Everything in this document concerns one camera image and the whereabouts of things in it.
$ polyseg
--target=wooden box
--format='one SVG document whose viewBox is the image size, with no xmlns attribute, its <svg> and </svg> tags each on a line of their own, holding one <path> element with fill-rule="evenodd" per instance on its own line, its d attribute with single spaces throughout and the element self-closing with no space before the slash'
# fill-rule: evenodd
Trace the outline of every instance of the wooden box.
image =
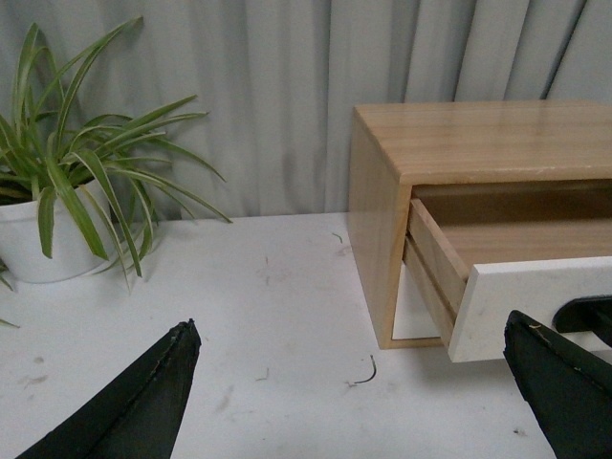
<svg viewBox="0 0 612 459">
<path fill-rule="evenodd" d="M 612 107 L 356 107 L 349 234 L 381 348 L 502 358 L 512 309 L 551 325 L 567 301 L 612 294 Z M 399 319 L 406 300 L 425 305 L 431 336 L 398 330 L 420 328 L 418 307 Z"/>
</svg>

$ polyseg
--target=gray curtain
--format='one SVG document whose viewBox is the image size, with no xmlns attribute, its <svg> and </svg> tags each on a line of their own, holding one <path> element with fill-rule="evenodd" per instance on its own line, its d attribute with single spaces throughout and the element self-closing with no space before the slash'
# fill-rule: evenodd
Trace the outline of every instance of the gray curtain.
<svg viewBox="0 0 612 459">
<path fill-rule="evenodd" d="M 345 211 L 356 104 L 612 102 L 608 0 L 19 0 L 0 2 L 0 111 L 33 21 L 63 60 L 137 15 L 83 111 L 198 94 L 189 108 L 210 116 L 174 135 L 228 182 L 185 162 L 166 173 L 233 217 Z"/>
</svg>

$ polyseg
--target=potted plant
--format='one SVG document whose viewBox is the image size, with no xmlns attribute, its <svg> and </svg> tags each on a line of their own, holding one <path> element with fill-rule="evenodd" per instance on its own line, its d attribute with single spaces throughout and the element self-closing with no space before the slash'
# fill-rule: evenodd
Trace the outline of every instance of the potted plant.
<svg viewBox="0 0 612 459">
<path fill-rule="evenodd" d="M 121 264 L 124 275 L 133 267 L 142 276 L 141 260 L 152 248 L 157 221 L 151 188 L 157 188 L 189 213 L 186 198 L 230 220 L 201 197 L 147 168 L 168 160 L 134 154 L 137 148 L 153 147 L 188 158 L 223 179 L 209 163 L 160 130 L 205 116 L 200 112 L 175 114 L 195 96 L 138 117 L 113 113 L 77 122 L 77 92 L 92 64 L 109 43 L 141 21 L 136 18 L 119 25 L 61 67 L 38 26 L 30 27 L 15 71 L 11 114 L 0 116 L 0 258 L 12 273 L 24 272 L 22 262 L 37 266 L 44 264 L 42 259 L 57 261 L 60 255 L 66 255 L 57 253 L 60 242 L 67 242 L 70 254 L 79 239 L 94 260 L 108 260 L 114 251 L 115 262 Z M 129 206 L 120 206 L 119 192 L 111 179 L 126 184 Z M 17 220 L 33 220 L 37 240 L 26 240 L 24 229 L 11 229 L 16 236 L 10 247 L 3 247 L 10 239 L 6 231 L 10 232 L 7 228 L 13 223 L 13 210 L 27 206 L 31 216 Z M 58 219 L 62 215 L 68 217 L 78 236 L 59 233 Z M 23 246 L 25 254 L 14 255 L 15 244 Z M 33 245 L 42 255 L 32 262 Z M 57 271 L 56 265 L 51 266 L 51 271 Z M 47 281 L 54 276 L 24 280 Z"/>
</svg>

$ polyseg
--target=scuff mark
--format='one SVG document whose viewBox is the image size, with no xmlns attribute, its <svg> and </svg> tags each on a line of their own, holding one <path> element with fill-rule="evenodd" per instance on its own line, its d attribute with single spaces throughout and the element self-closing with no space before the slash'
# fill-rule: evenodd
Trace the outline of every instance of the scuff mark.
<svg viewBox="0 0 612 459">
<path fill-rule="evenodd" d="M 266 381 L 270 377 L 270 367 L 266 367 L 266 376 L 263 378 L 257 378 L 256 381 Z"/>
<path fill-rule="evenodd" d="M 49 375 L 39 376 L 38 378 L 30 378 L 30 376 L 26 376 L 19 380 L 19 383 L 26 383 L 24 385 L 24 390 L 30 387 L 31 385 L 41 384 L 49 379 Z"/>
<path fill-rule="evenodd" d="M 223 400 L 221 401 L 221 403 L 215 408 L 214 412 L 215 413 L 222 413 L 223 411 L 225 411 L 226 409 L 228 409 L 228 406 L 230 406 L 230 402 L 231 402 L 231 394 L 233 393 L 233 385 L 231 385 L 230 387 L 228 387 L 228 391 L 226 392 L 226 395 L 223 396 Z"/>
</svg>

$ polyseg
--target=black robotic claw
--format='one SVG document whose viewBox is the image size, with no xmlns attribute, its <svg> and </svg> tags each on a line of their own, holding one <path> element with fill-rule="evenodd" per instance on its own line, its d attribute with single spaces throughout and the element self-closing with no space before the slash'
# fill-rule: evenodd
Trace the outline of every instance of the black robotic claw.
<svg viewBox="0 0 612 459">
<path fill-rule="evenodd" d="M 168 459 L 201 341 L 181 322 L 17 459 Z"/>
<path fill-rule="evenodd" d="M 559 459 L 612 457 L 612 366 L 512 311 L 504 356 Z"/>
</svg>

